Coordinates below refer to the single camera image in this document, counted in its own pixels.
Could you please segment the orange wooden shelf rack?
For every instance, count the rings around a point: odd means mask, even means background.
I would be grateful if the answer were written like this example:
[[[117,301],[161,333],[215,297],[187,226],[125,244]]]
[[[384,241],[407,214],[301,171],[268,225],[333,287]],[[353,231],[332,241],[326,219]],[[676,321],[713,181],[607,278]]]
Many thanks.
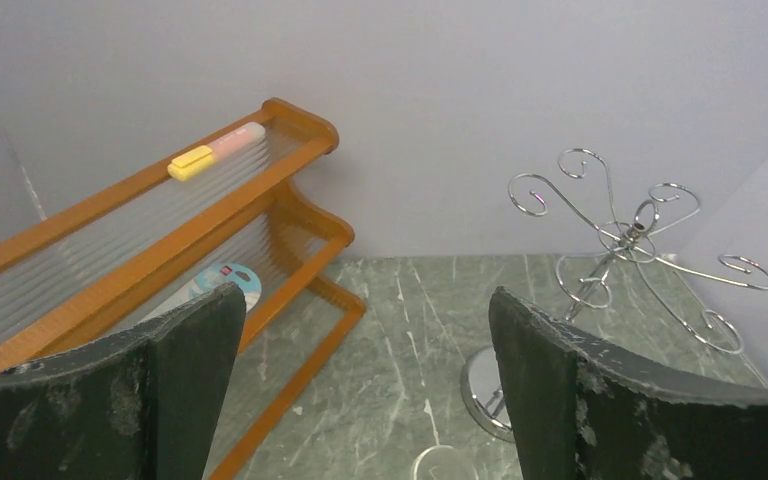
[[[258,144],[179,182],[176,156],[248,123]],[[253,270],[263,290],[247,311],[237,356],[303,293],[341,318],[282,390],[199,479],[230,479],[252,457],[366,310],[325,274],[354,240],[294,178],[339,144],[327,120],[279,98],[77,205],[0,243],[0,372],[129,329],[174,281],[221,262]]]

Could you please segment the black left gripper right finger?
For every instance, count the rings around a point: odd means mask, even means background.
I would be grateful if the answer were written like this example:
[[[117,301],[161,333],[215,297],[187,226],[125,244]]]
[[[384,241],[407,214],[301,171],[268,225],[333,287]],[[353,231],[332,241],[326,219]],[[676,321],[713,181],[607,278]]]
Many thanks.
[[[678,370],[505,288],[489,328],[527,479],[768,479],[768,389]]]

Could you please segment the blue white blister pack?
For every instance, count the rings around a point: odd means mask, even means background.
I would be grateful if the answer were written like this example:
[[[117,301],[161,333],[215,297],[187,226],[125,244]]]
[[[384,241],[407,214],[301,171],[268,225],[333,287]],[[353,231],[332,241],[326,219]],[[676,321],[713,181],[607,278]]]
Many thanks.
[[[149,301],[148,305],[152,309],[141,321],[173,310],[225,283],[235,285],[244,293],[246,311],[258,304],[263,287],[256,273],[237,263],[221,262],[206,267],[189,279],[178,279],[171,286],[165,287],[157,298]]]

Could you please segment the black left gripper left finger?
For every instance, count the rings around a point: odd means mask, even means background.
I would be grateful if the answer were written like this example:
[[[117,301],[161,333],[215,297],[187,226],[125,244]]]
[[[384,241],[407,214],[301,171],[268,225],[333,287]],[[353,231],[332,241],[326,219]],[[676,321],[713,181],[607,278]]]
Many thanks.
[[[199,479],[246,318],[223,284],[0,372],[0,479]]]

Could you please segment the clear wine glass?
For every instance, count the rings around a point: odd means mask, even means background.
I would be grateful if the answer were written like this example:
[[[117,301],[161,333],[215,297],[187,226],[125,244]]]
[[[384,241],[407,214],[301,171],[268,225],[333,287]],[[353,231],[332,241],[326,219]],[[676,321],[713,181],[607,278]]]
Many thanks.
[[[411,480],[477,480],[478,473],[464,453],[450,445],[435,445],[413,461]]]

